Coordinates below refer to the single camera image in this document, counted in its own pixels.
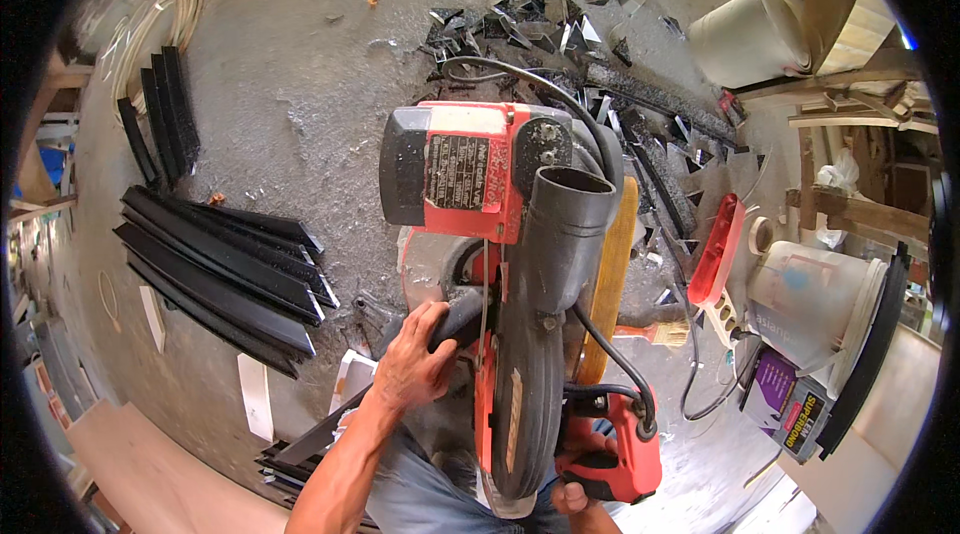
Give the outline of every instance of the plastic bag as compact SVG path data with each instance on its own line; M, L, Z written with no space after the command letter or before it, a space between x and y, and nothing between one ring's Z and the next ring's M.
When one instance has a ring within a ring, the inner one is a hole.
M843 189L849 196L857 193L859 179L860 167L847 147L840 149L833 165L824 165L817 172L817 184ZM835 249L847 237L847 233L843 229L827 229L826 226L821 226L817 228L816 237L826 246Z

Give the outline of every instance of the denim jeans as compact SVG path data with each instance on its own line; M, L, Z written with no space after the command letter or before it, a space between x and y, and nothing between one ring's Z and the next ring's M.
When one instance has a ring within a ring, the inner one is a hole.
M609 435L607 420L596 420L594 432ZM495 516L475 498L450 482L427 459L424 449L401 426L390 436L387 450L377 466L366 499L366 513L386 534L448 534L477 532L523 534L527 531L569 534L570 522L550 502L550 491L558 480L551 468L536 491L530 516L503 519ZM605 503L608 512L624 503Z

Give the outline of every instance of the masking tape roll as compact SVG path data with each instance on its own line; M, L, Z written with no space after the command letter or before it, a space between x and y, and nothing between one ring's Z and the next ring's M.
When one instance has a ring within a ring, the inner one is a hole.
M750 252L754 255L763 255L770 250L770 245L774 243L774 227L766 217L757 217L750 226L750 235L747 237L747 245Z

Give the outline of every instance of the miter saw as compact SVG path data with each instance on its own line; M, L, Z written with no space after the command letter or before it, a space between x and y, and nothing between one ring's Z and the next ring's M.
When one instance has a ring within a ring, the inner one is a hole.
M464 66L492 73L457 75ZM410 309L448 300L451 313L480 312L478 321L457 319L479 323L471 348L484 496L498 515L518 517L509 507L532 508L555 464L594 499L638 502L661 480L653 393L578 303L618 211L617 135L558 86L509 63L458 57L443 75L516 77L569 108L427 101L395 109L384 132L380 199L389 223L410 227L399 261ZM565 382L563 328L577 319L634 387ZM613 422L618 455L558 454L561 430L582 430L582 417Z

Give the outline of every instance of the hand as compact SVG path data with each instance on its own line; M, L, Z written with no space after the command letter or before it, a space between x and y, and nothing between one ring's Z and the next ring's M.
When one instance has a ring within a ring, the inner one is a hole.
M367 398L373 397L391 413L401 415L447 394L457 341L444 340L432 354L426 345L449 308L446 302L429 300L403 320L400 334L380 359Z
M569 453L580 456L592 451L606 451L617 454L617 439L606 437L600 432L593 432L586 438L564 441L563 447ZM550 502L562 515L573 515L592 507L597 501L587 497L584 487L577 482L557 482L550 492Z

